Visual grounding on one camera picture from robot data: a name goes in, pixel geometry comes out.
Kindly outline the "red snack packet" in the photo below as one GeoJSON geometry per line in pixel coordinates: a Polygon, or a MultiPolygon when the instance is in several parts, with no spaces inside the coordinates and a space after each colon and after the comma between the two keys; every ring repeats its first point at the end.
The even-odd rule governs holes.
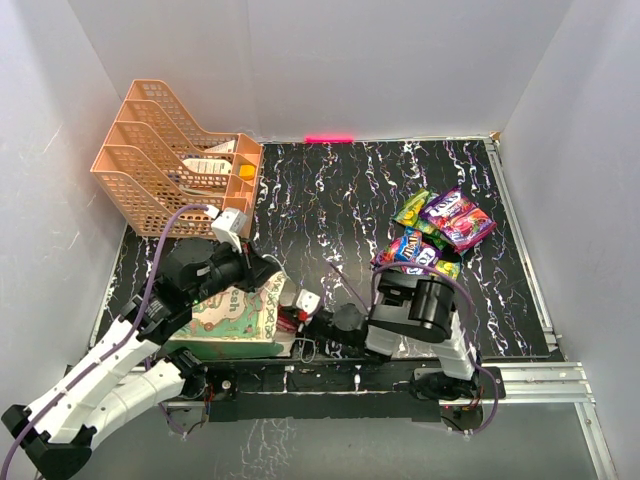
{"type": "Polygon", "coordinates": [[[298,310],[294,307],[279,306],[277,310],[276,329],[287,334],[296,334],[299,330],[300,319],[298,310]]]}

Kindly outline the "green paper gift bag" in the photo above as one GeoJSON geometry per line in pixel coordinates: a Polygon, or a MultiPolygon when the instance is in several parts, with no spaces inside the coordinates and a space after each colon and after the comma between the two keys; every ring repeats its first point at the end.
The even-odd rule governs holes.
{"type": "Polygon", "coordinates": [[[285,270],[252,293],[230,287],[194,306],[191,321],[164,344],[163,351],[184,347],[202,362],[288,357],[298,332],[276,329],[277,310],[294,307],[301,289],[285,270]]]}

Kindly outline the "red candy bag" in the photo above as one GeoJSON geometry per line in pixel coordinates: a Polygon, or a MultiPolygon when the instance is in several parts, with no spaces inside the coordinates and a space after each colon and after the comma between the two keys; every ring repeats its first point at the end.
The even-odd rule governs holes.
{"type": "MultiPolygon", "coordinates": [[[[380,267],[382,265],[397,262],[397,261],[394,261],[392,258],[391,244],[374,255],[373,259],[371,260],[371,264],[374,267],[380,267]]],[[[418,264],[420,266],[434,267],[437,261],[440,259],[440,257],[441,257],[440,250],[423,241],[422,249],[418,254],[417,258],[415,259],[415,261],[405,262],[405,263],[412,263],[412,264],[418,264]]]]}

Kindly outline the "blue M&M's candy bag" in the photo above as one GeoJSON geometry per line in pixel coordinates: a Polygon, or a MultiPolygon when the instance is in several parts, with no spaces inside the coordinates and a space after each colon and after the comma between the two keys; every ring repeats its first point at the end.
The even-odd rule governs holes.
{"type": "Polygon", "coordinates": [[[422,232],[406,227],[391,244],[392,258],[397,262],[414,262],[423,246],[422,232]]]}

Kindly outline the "green spring tea candy bag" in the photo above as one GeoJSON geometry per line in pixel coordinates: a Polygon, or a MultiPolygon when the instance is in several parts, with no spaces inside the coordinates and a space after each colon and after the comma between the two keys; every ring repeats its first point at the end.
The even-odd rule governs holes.
{"type": "Polygon", "coordinates": [[[420,214],[423,208],[437,197],[438,194],[434,191],[420,189],[403,204],[394,215],[393,221],[404,227],[418,230],[427,236],[442,239],[440,231],[428,220],[422,218],[420,214]]]}

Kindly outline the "green Fox's candy bag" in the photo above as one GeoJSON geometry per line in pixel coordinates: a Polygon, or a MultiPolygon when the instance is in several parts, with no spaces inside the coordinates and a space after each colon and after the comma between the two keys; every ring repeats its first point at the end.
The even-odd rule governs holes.
{"type": "Polygon", "coordinates": [[[449,251],[456,253],[456,246],[440,231],[435,230],[428,235],[430,241],[441,251],[449,251]]]}

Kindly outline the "purple Fox's berries candy bag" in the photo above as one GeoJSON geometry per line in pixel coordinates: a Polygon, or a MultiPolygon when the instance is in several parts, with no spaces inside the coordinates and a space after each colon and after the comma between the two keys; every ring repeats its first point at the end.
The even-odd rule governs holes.
{"type": "Polygon", "coordinates": [[[419,215],[443,234],[457,253],[465,253],[481,243],[497,226],[460,187],[454,187],[426,203],[419,215]]]}

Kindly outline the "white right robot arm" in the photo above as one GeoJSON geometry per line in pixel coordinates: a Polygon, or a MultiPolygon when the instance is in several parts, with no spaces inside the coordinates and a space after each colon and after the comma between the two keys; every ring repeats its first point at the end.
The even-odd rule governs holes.
{"type": "Polygon", "coordinates": [[[389,361],[405,337],[430,346],[438,368],[414,370],[405,389],[419,399],[475,402],[483,393],[478,354],[468,344],[453,285],[433,275],[386,270],[367,314],[353,304],[331,312],[319,307],[302,333],[334,358],[389,361]]]}

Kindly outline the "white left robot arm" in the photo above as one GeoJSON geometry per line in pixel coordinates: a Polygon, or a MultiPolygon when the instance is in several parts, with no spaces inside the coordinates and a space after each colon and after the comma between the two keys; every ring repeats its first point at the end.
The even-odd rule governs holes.
{"type": "Polygon", "coordinates": [[[47,393],[1,416],[44,479],[70,479],[108,436],[145,410],[177,396],[194,399],[206,388],[206,368],[186,347],[161,358],[140,376],[130,371],[158,352],[192,319],[201,302],[234,287],[256,292],[277,272],[277,262],[249,242],[238,247],[183,239],[169,254],[158,242],[142,290],[122,308],[101,340],[47,393]]]}

